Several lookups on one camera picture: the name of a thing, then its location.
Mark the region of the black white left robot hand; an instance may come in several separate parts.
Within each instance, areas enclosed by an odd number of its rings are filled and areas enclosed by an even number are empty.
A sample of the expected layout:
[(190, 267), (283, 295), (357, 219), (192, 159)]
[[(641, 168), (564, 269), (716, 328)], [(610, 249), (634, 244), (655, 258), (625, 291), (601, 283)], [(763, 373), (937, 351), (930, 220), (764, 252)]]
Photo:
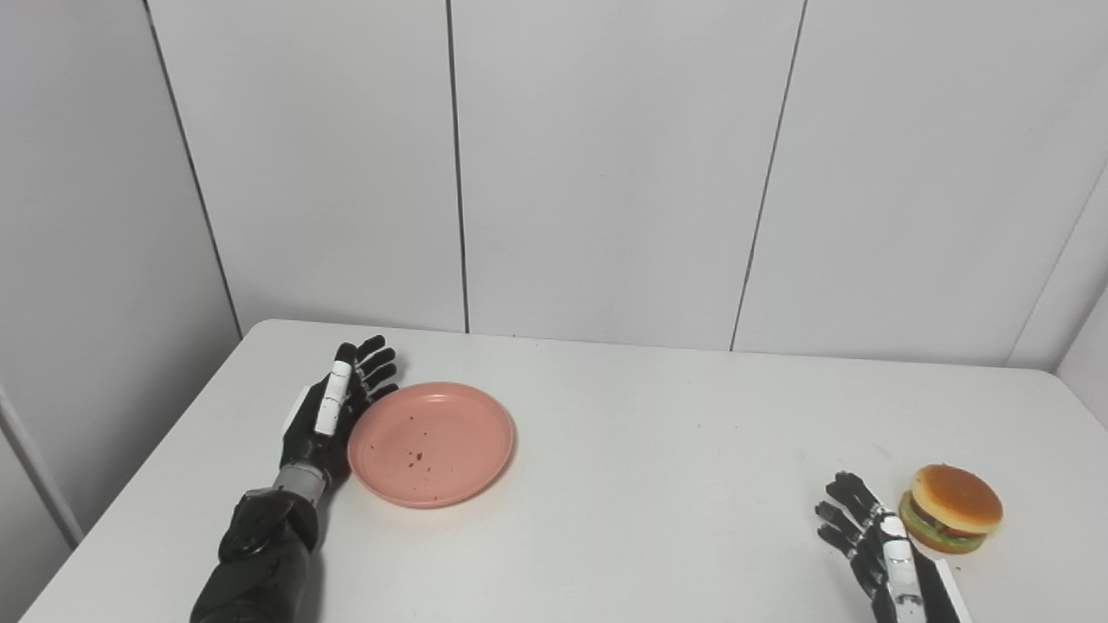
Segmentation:
[(310, 386), (283, 435), (280, 466), (308, 466), (328, 488), (350, 473), (348, 443), (355, 425), (371, 406), (394, 394), (396, 351), (376, 335), (362, 344), (342, 343), (329, 372)]

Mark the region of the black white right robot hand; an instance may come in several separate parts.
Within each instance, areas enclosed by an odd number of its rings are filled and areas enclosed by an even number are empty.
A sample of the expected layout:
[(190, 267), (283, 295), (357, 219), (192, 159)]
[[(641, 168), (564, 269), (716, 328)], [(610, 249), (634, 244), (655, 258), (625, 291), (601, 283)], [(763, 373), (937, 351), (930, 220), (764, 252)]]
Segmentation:
[(897, 512), (862, 478), (839, 471), (825, 493), (815, 533), (847, 556), (878, 622), (970, 622), (950, 565), (919, 552)]

